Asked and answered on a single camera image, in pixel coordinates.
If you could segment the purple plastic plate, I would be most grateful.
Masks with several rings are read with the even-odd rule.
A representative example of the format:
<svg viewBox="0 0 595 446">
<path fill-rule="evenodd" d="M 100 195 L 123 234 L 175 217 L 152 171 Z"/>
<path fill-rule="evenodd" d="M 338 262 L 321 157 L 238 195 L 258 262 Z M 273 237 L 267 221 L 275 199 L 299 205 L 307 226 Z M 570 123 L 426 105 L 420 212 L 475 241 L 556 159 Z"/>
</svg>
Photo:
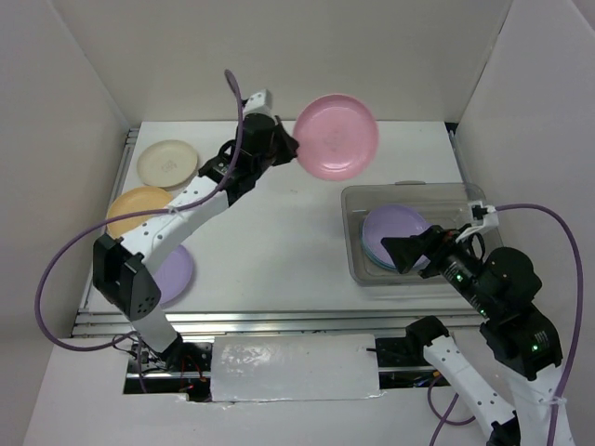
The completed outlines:
<svg viewBox="0 0 595 446">
<path fill-rule="evenodd" d="M 192 255 L 183 245 L 178 246 L 153 275 L 161 291 L 160 304 L 166 306 L 179 298 L 189 286 L 193 273 Z"/>
<path fill-rule="evenodd" d="M 369 229 L 381 231 L 383 238 L 416 236 L 430 227 L 422 215 L 400 204 L 385 204 L 377 207 L 364 218 L 363 224 Z"/>
</svg>

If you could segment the yellow plastic plate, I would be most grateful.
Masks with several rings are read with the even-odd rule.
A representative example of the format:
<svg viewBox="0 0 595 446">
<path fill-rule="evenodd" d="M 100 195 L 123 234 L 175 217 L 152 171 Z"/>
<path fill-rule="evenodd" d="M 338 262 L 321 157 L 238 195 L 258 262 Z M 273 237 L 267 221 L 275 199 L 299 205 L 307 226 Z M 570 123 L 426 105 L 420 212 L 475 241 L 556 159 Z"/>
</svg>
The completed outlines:
<svg viewBox="0 0 595 446">
<path fill-rule="evenodd" d="M 117 197 L 111 204 L 107 218 L 124 214 L 164 208 L 173 200 L 173 195 L 163 189 L 143 186 L 129 190 Z M 107 232 L 114 238 L 121 237 L 144 223 L 150 216 L 136 216 L 118 220 L 107 225 Z"/>
</svg>

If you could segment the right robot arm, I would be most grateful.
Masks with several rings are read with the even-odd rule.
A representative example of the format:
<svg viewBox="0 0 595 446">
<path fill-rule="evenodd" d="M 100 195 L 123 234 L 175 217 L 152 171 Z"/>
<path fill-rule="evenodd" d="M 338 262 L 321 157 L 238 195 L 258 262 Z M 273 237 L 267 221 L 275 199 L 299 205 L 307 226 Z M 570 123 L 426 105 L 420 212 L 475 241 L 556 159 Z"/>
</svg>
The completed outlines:
<svg viewBox="0 0 595 446">
<path fill-rule="evenodd" d="M 552 322 L 534 305 L 542 282 L 531 260 L 500 247 L 486 260 L 472 256 L 454 230 L 432 226 L 409 238 L 385 238 L 382 245 L 397 270 L 428 260 L 422 278 L 443 277 L 483 317 L 480 333 L 513 395 L 504 400 L 464 357 L 434 316 L 405 329 L 404 351 L 428 362 L 472 411 L 490 445 L 571 445 L 565 408 L 556 390 L 562 381 L 562 346 Z"/>
</svg>

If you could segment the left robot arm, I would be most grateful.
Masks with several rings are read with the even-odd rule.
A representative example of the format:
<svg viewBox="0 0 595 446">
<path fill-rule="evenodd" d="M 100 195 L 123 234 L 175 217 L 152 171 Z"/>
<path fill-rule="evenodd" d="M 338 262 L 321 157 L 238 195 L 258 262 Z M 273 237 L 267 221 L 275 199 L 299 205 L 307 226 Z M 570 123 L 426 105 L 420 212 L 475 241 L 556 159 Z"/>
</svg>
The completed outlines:
<svg viewBox="0 0 595 446">
<path fill-rule="evenodd" d="M 95 240 L 94 287 L 131 323 L 160 369 L 177 369 L 200 351 L 184 342 L 166 318 L 155 273 L 205 222 L 255 188 L 268 168 L 295 159 L 297 149 L 298 142 L 279 117 L 249 113 L 235 139 L 226 142 L 157 216 L 119 238 L 104 234 Z"/>
</svg>

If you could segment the pink plastic plate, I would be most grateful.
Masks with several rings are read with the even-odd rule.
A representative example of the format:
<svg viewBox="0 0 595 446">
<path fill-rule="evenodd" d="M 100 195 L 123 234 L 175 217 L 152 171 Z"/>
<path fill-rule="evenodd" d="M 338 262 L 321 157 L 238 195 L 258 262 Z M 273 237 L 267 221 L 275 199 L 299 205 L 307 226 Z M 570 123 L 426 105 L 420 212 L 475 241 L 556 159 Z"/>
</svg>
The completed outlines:
<svg viewBox="0 0 595 446">
<path fill-rule="evenodd" d="M 311 102 L 298 116 L 293 138 L 297 161 L 313 177 L 343 181 L 359 176 L 379 145 L 377 121 L 357 98 L 332 94 Z"/>
</svg>

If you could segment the blue plastic plate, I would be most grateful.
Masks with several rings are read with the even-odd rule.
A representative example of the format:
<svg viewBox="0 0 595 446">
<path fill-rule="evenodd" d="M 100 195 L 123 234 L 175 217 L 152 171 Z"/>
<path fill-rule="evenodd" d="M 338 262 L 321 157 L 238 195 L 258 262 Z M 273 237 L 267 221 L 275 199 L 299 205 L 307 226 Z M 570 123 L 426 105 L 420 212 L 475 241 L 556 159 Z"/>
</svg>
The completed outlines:
<svg viewBox="0 0 595 446">
<path fill-rule="evenodd" d="M 369 229 L 365 224 L 362 224 L 360 240 L 364 253 L 375 265 L 395 271 L 395 264 L 381 243 L 383 237 L 381 231 Z"/>
</svg>

